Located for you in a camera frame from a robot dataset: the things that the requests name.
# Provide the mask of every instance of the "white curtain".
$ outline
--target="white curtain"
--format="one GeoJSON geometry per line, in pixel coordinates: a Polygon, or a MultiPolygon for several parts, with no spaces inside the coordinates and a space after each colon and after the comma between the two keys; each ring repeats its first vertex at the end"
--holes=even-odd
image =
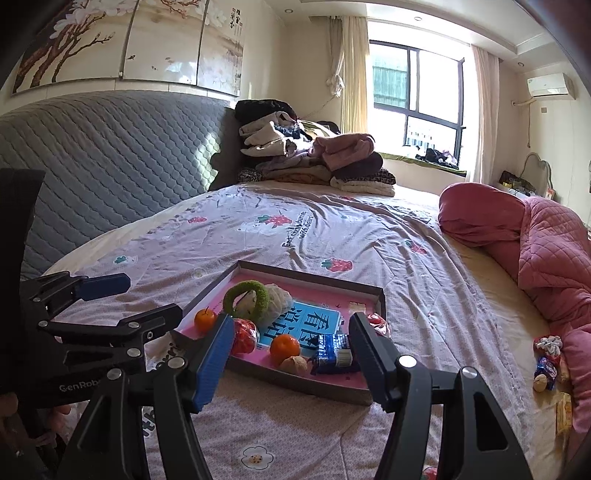
{"type": "Polygon", "coordinates": [[[499,119],[499,59],[474,45],[472,53],[478,82],[479,125],[476,163],[468,172],[468,180],[489,184],[493,180],[499,119]]]}
{"type": "Polygon", "coordinates": [[[343,133],[368,131],[367,62],[368,21],[364,17],[343,17],[343,133]]]}
{"type": "Polygon", "coordinates": [[[330,78],[326,80],[326,84],[333,97],[340,97],[345,84],[340,76],[344,61],[343,21],[338,17],[329,18],[329,50],[332,67],[330,69],[330,78]]]}

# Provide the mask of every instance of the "air conditioner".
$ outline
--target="air conditioner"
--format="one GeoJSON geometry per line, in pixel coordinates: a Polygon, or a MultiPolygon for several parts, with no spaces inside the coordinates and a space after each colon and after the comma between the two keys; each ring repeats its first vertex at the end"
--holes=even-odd
{"type": "Polygon", "coordinates": [[[564,73],[527,79],[530,94],[540,100],[574,100],[574,85],[564,73]]]}

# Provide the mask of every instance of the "floral wall art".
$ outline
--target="floral wall art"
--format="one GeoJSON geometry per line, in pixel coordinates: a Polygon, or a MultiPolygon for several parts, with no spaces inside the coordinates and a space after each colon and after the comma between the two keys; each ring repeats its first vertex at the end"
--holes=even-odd
{"type": "Polygon", "coordinates": [[[72,0],[24,53],[13,93],[80,79],[177,82],[238,96],[245,0],[72,0]]]}
{"type": "Polygon", "coordinates": [[[246,11],[241,0],[210,0],[203,28],[197,85],[240,95],[246,11]]]}
{"type": "Polygon", "coordinates": [[[137,0],[73,0],[24,53],[13,92],[119,75],[121,53],[137,0]]]}
{"type": "Polygon", "coordinates": [[[206,0],[139,0],[124,79],[195,85],[206,0]]]}

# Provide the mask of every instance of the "red candy wrapper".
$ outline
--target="red candy wrapper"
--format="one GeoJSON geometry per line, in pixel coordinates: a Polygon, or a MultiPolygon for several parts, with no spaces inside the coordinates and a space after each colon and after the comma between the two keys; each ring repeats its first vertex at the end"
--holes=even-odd
{"type": "Polygon", "coordinates": [[[371,313],[368,315],[368,320],[375,331],[381,336],[390,338],[390,325],[377,313],[371,313]]]}
{"type": "Polygon", "coordinates": [[[231,355],[251,353],[259,341],[259,333],[250,320],[234,319],[234,343],[231,355]]]}
{"type": "Polygon", "coordinates": [[[428,466],[423,470],[423,474],[421,475],[421,480],[436,480],[437,478],[437,468],[434,466],[428,466]]]}

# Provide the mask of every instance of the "snack package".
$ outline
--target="snack package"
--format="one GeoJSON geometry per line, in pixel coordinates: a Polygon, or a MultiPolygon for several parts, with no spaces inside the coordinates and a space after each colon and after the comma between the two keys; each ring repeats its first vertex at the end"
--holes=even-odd
{"type": "Polygon", "coordinates": [[[556,404],[556,435],[570,432],[573,426],[573,406],[570,395],[565,392],[559,393],[560,398],[556,404]]]}
{"type": "Polygon", "coordinates": [[[376,332],[383,337],[390,338],[390,325],[388,325],[388,322],[386,322],[386,320],[380,315],[377,313],[370,313],[368,315],[368,320],[376,332]]]}
{"type": "Polygon", "coordinates": [[[259,332],[250,320],[234,319],[234,343],[231,355],[251,353],[259,341],[259,332]]]}
{"type": "Polygon", "coordinates": [[[558,335],[542,336],[534,339],[534,350],[546,356],[555,367],[560,364],[562,340],[558,335]]]}
{"type": "Polygon", "coordinates": [[[538,360],[538,368],[535,370],[534,378],[537,378],[539,375],[544,375],[547,379],[546,390],[552,390],[556,382],[556,376],[558,376],[558,371],[546,356],[541,356],[538,360]]]}
{"type": "Polygon", "coordinates": [[[318,335],[318,350],[311,359],[311,374],[347,374],[361,370],[353,357],[349,335],[318,335]]]}
{"type": "Polygon", "coordinates": [[[569,366],[563,356],[560,357],[560,381],[562,383],[570,382],[569,366]]]}

